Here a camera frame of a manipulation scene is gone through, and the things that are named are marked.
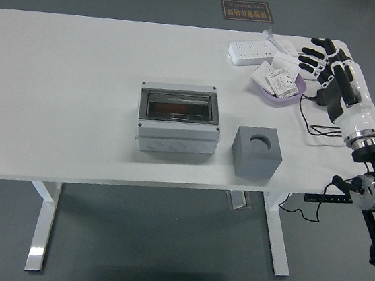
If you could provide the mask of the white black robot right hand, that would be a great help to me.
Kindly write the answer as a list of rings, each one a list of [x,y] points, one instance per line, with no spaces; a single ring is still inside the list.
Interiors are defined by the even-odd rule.
[[[316,102],[327,108],[347,147],[375,145],[374,105],[358,63],[330,38],[311,38],[311,43],[323,52],[304,47],[298,65],[321,85]]]

